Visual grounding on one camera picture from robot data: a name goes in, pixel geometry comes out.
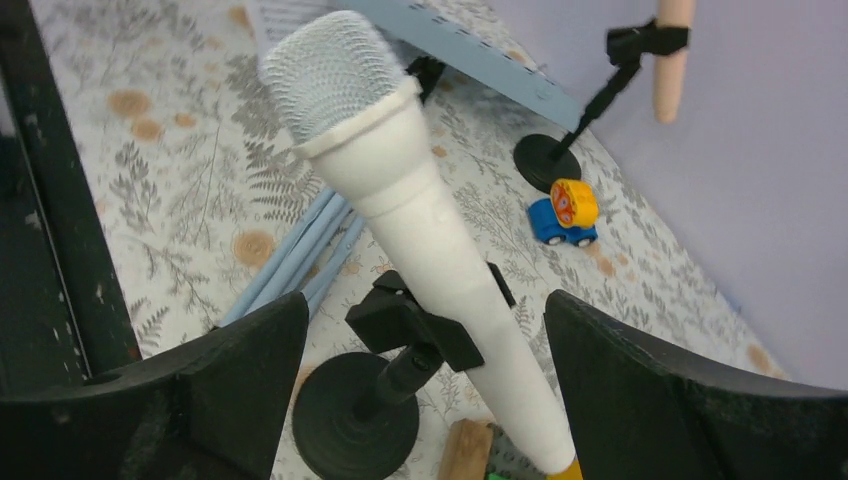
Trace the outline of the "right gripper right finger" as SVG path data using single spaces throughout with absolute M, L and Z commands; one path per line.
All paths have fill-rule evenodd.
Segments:
M 557 290 L 544 323 L 586 479 L 847 475 L 847 395 L 741 370 Z

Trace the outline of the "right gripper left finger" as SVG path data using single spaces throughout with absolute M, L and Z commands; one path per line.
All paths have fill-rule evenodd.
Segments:
M 5 479 L 267 479 L 309 325 L 292 292 L 76 387 L 1 400 Z

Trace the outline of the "pink toy microphone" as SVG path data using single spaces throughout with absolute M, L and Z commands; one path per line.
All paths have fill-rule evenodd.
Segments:
M 673 53 L 655 56 L 653 107 L 655 119 L 662 124 L 677 118 L 681 102 L 688 55 L 690 27 L 695 14 L 694 0 L 661 0 L 656 12 L 658 30 L 684 30 L 683 46 Z

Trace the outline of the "white toy microphone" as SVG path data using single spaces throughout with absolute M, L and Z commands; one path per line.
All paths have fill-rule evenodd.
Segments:
M 423 309 L 466 329 L 484 359 L 470 380 L 513 444 L 539 470 L 565 471 L 565 411 L 440 175 L 418 80 L 351 10 L 301 26 L 261 69 L 294 155 L 365 220 Z

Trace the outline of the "sheet music page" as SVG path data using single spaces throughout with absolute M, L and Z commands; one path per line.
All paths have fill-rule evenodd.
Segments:
M 244 2 L 254 31 L 257 56 L 262 60 L 270 48 L 318 17 L 338 7 L 334 0 L 248 0 Z

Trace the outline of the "light blue music stand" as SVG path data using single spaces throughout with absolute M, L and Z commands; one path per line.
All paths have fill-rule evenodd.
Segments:
M 423 98 L 433 92 L 444 70 L 452 68 L 560 127 L 577 127 L 578 104 L 558 83 L 510 57 L 471 27 L 450 20 L 436 7 L 422 1 L 337 2 L 337 9 L 353 9 L 367 16 L 396 47 L 417 51 L 407 70 L 418 78 Z M 323 189 L 238 297 L 222 325 L 296 289 L 347 215 L 341 197 Z

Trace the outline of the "yellow toy block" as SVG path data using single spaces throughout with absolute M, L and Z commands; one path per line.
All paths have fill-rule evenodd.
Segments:
M 549 474 L 546 480 L 583 480 L 579 461 L 575 459 L 567 469 L 556 474 Z

